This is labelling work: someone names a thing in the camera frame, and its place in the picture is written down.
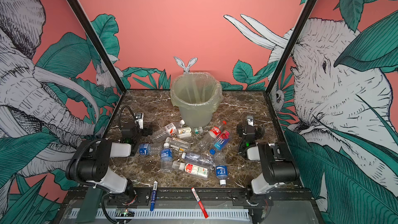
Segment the pink blue Fiji bottle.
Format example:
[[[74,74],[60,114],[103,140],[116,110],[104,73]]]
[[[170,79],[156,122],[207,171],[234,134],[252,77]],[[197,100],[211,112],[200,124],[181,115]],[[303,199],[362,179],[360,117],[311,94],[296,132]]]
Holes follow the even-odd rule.
[[[209,150],[209,153],[211,155],[215,155],[216,153],[220,152],[223,150],[223,148],[227,145],[227,143],[230,140],[230,133],[229,131],[225,130],[223,131],[215,140],[214,145],[212,148]]]

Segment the blue label bottle white cap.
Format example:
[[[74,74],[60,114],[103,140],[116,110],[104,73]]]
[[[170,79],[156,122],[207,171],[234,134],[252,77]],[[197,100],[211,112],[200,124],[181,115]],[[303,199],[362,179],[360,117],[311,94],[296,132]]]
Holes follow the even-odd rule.
[[[227,185],[227,178],[229,175],[226,158],[219,152],[215,154],[214,159],[216,177],[219,179],[220,185],[224,187]]]

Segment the red white label clear bottle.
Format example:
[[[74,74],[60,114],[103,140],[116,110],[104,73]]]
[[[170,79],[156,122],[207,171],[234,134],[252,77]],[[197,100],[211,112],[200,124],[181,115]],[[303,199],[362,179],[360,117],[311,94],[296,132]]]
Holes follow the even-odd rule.
[[[181,128],[185,124],[184,120],[171,122],[168,125],[162,127],[161,129],[155,131],[150,139],[154,143],[164,142],[167,138],[170,138],[177,133],[177,129]]]

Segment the red cola label bottle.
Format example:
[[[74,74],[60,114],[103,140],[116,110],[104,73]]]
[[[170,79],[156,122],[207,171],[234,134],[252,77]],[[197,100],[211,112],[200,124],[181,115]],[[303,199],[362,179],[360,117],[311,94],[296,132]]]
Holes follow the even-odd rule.
[[[207,131],[199,141],[198,151],[205,151],[205,149],[207,149],[207,147],[222,133],[226,125],[226,121],[220,120],[209,131]]]

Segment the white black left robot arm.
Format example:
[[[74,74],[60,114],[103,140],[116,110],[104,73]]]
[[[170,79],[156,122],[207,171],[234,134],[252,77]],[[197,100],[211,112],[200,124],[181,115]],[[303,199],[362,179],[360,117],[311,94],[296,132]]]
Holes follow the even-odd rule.
[[[143,127],[135,124],[131,131],[123,129],[126,143],[107,139],[83,141],[71,158],[66,170],[67,179],[81,185],[100,188],[114,195],[123,205],[133,204],[137,193],[130,179],[118,175],[109,167],[111,158],[133,157],[141,144],[141,138],[152,135],[152,125]]]

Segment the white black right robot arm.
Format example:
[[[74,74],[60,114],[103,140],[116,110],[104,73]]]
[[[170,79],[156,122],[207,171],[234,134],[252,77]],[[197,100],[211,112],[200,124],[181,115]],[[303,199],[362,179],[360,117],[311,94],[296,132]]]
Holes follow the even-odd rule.
[[[249,161],[259,161],[261,173],[250,183],[254,195],[265,195],[279,186],[299,179],[299,169],[285,142],[259,143],[265,134],[265,127],[252,123],[239,124],[236,128],[240,137],[238,154]]]

